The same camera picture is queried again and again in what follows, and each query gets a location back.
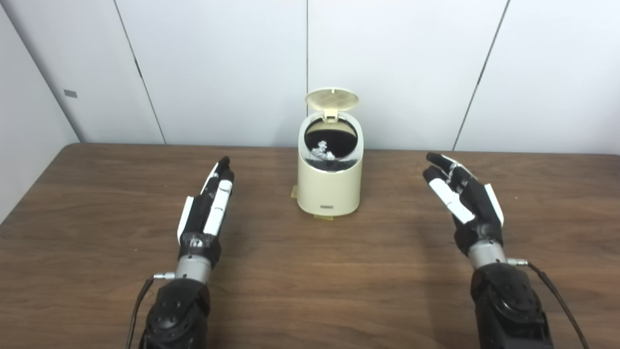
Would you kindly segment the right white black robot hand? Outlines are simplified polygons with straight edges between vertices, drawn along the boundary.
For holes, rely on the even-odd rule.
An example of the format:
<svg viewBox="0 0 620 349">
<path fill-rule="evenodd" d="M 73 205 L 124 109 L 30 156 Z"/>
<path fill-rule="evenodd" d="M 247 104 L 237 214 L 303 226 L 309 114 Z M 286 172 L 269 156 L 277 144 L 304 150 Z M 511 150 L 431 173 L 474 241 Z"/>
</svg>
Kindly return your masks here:
<svg viewBox="0 0 620 349">
<path fill-rule="evenodd" d="M 431 163 L 423 177 L 452 214 L 454 240 L 468 255 L 477 243 L 504 244 L 504 215 L 490 184 L 483 185 L 463 164 L 441 153 L 428 152 Z"/>
</svg>

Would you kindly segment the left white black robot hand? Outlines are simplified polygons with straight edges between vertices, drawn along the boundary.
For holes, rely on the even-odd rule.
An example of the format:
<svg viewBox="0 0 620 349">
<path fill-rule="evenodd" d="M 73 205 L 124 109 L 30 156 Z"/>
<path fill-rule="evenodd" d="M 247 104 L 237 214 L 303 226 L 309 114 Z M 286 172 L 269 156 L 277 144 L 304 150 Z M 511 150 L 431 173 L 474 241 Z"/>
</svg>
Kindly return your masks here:
<svg viewBox="0 0 620 349">
<path fill-rule="evenodd" d="M 230 157 L 221 158 L 212 168 L 197 196 L 186 198 L 177 229 L 178 257 L 199 256 L 214 268 L 222 247 L 219 241 L 227 206 L 233 192 L 234 172 Z"/>
</svg>

